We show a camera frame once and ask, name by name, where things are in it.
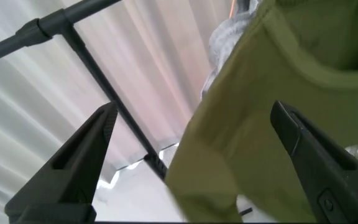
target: white curtain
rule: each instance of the white curtain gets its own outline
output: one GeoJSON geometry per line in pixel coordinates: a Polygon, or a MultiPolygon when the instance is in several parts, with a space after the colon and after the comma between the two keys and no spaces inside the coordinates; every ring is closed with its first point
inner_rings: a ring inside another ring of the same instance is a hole
{"type": "MultiPolygon", "coordinates": [[[[0,41],[31,19],[76,2],[0,0],[0,41]]],[[[75,25],[157,151],[179,141],[197,107],[210,71],[208,39],[230,5],[228,0],[125,0],[75,25]]],[[[60,36],[0,59],[0,223],[7,222],[4,204],[107,102],[60,36]]],[[[107,173],[144,155],[118,117],[107,173]]]]}

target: gray garment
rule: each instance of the gray garment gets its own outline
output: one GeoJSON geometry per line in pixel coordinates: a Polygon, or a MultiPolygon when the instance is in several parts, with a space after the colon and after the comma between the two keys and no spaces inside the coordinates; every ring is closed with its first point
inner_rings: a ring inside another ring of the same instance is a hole
{"type": "Polygon", "coordinates": [[[210,88],[235,44],[255,16],[258,0],[236,0],[236,8],[231,18],[223,21],[209,38],[209,62],[213,69],[204,83],[201,98],[210,88]]]}

